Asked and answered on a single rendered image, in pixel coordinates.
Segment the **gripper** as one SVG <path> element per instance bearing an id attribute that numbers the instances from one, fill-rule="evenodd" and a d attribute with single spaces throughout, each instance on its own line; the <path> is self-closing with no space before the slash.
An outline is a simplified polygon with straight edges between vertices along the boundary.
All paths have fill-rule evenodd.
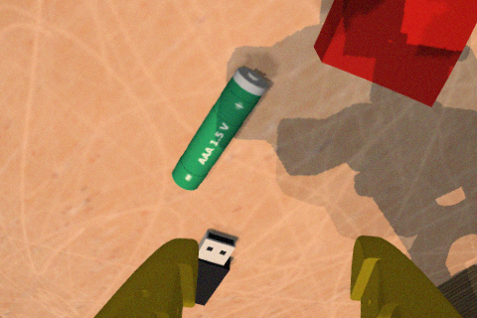
<path id="1" fill-rule="evenodd" d="M 182 318 L 194 307 L 199 244 L 173 238 L 155 250 L 93 318 Z M 361 318 L 463 318 L 428 277 L 389 241 L 357 237 L 350 299 Z"/>

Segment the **green aaa battery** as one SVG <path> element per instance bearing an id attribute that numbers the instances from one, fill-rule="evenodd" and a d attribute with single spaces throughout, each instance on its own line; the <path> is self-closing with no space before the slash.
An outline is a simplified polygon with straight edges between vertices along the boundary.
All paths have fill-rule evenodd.
<path id="1" fill-rule="evenodd" d="M 197 190 L 267 89 L 266 81 L 238 68 L 172 171 L 182 189 Z"/>

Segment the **black usb flash drive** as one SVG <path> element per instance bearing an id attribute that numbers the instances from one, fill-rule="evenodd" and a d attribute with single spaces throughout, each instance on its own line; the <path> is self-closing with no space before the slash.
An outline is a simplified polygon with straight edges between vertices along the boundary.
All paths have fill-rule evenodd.
<path id="1" fill-rule="evenodd" d="M 199 244 L 196 304 L 206 305 L 230 271 L 236 240 L 206 231 Z"/>

